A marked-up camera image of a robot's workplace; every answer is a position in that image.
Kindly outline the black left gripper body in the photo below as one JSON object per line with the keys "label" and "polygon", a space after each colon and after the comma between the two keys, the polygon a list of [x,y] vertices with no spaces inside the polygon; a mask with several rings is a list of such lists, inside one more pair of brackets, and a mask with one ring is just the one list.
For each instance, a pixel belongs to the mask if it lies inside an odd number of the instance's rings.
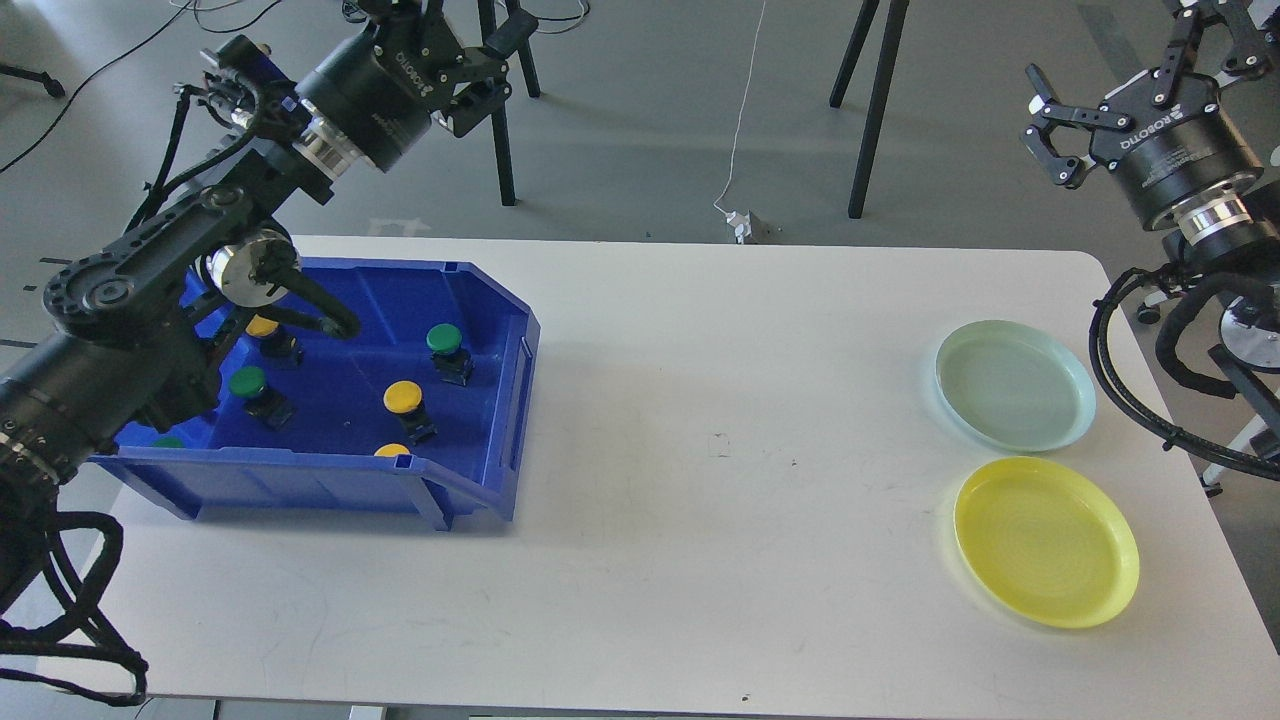
{"label": "black left gripper body", "polygon": [[298,92],[387,172],[451,105],[463,58],[445,20],[372,20],[310,72]]}

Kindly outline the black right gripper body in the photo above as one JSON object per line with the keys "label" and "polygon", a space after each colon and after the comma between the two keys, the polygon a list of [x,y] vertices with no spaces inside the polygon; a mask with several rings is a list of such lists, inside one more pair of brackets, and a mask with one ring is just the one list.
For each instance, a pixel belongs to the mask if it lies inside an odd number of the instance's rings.
{"label": "black right gripper body", "polygon": [[1211,76],[1183,76],[1165,108],[1152,105],[1156,79],[1134,76],[1103,96],[1129,117],[1120,129],[1097,129],[1091,156],[1107,167],[1144,231],[1175,225],[1175,205],[1224,182],[1248,190],[1263,163],[1221,109]]}

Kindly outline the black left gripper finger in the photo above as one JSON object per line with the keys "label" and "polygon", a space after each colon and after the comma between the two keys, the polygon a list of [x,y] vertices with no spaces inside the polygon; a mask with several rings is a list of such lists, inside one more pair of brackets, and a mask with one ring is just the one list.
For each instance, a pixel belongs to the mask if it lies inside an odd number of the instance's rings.
{"label": "black left gripper finger", "polygon": [[468,83],[436,111],[436,124],[456,138],[462,138],[502,110],[509,95],[511,86],[506,79]]}
{"label": "black left gripper finger", "polygon": [[538,81],[530,49],[530,37],[538,29],[538,22],[526,10],[511,10],[506,22],[484,35],[479,47],[462,47],[448,19],[443,24],[454,36],[454,45],[458,47],[440,51],[440,81],[497,79],[509,72],[509,59],[513,55],[518,59],[525,79]]}

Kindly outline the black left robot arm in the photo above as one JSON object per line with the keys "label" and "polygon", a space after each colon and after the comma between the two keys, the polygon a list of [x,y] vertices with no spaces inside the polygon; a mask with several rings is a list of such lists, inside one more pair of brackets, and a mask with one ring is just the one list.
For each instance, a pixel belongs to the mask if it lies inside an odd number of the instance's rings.
{"label": "black left robot arm", "polygon": [[54,332],[3,377],[3,607],[44,579],[60,614],[3,624],[3,653],[111,664],[127,692],[4,669],[109,707],[147,700],[148,664],[100,607],[124,530],[105,512],[63,511],[61,488],[131,423],[169,430],[216,407],[221,365],[256,316],[333,340],[356,313],[301,270],[275,211],[294,192],[325,204],[355,163],[389,170],[431,127],[462,137],[494,123],[502,202],[515,204],[506,102],[509,64],[531,60],[538,18],[517,1],[477,5],[466,47],[440,1],[358,1],[362,29],[301,83],[242,28],[206,53],[201,86],[178,87],[166,154],[123,234],[45,286]]}

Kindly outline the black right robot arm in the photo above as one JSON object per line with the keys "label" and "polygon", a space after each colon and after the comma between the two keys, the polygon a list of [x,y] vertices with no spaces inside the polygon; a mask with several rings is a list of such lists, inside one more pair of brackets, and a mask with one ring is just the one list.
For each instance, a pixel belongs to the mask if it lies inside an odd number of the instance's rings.
{"label": "black right robot arm", "polygon": [[[1172,28],[1160,64],[1093,106],[1062,102],[1037,65],[1023,132],[1056,186],[1074,190],[1094,169],[1115,178],[1142,228],[1162,234],[1166,263],[1124,272],[1094,302],[1088,354],[1103,393],[1165,448],[1211,470],[1276,480],[1277,183],[1222,105],[1229,85],[1274,72],[1277,14],[1258,26],[1245,1],[1169,1]],[[1258,427],[1230,445],[1206,439],[1148,407],[1124,384],[1108,329],[1138,290],[1142,322],[1157,322],[1155,357],[1180,387],[1243,398]]]}

